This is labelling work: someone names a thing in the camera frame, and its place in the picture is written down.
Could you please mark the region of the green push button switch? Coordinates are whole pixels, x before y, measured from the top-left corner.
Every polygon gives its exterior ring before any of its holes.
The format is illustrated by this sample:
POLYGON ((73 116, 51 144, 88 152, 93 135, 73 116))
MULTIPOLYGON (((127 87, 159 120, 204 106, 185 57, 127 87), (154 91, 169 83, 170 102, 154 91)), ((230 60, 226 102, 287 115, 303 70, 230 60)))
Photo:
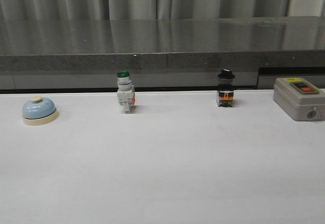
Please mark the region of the green push button switch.
POLYGON ((135 87, 132 84, 129 71, 117 73, 117 85, 118 103, 123 108, 124 113, 130 113, 135 105, 135 87))

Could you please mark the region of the blue desk bell cream base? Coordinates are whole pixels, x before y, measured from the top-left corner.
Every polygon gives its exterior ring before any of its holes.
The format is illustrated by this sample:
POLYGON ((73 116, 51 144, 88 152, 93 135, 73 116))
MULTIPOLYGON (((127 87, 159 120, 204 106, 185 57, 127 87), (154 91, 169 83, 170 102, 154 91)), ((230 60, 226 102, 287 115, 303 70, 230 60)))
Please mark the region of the blue desk bell cream base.
POLYGON ((44 125, 54 121, 59 112, 49 98, 35 96, 22 107, 22 121, 29 126, 44 125))

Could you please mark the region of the grey granite counter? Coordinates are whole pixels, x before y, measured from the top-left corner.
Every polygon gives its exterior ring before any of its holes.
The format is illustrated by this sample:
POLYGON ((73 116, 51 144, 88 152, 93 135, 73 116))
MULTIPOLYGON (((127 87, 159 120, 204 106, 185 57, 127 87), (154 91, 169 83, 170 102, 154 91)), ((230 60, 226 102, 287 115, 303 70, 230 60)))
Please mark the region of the grey granite counter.
POLYGON ((278 77, 324 87, 324 19, 1 22, 1 92, 114 91, 129 71, 138 91, 215 90, 222 69, 238 89, 278 77))

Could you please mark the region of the grey on off switch box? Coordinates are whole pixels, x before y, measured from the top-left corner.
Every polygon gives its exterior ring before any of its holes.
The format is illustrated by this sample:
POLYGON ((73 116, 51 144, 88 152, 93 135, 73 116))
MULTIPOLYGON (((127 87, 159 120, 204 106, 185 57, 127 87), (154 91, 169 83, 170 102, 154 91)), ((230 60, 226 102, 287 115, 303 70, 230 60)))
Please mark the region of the grey on off switch box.
POLYGON ((324 91, 304 78, 277 78, 273 99, 293 120, 324 120, 324 91))

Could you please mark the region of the black rotary selector switch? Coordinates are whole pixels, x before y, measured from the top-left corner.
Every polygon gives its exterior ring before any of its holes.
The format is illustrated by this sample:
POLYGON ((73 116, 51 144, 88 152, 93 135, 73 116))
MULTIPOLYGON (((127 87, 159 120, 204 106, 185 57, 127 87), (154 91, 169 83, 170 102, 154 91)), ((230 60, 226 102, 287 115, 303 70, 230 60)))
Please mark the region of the black rotary selector switch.
POLYGON ((231 70, 222 69, 218 74, 217 104, 219 107, 232 107, 234 98, 233 80, 235 75, 231 70))

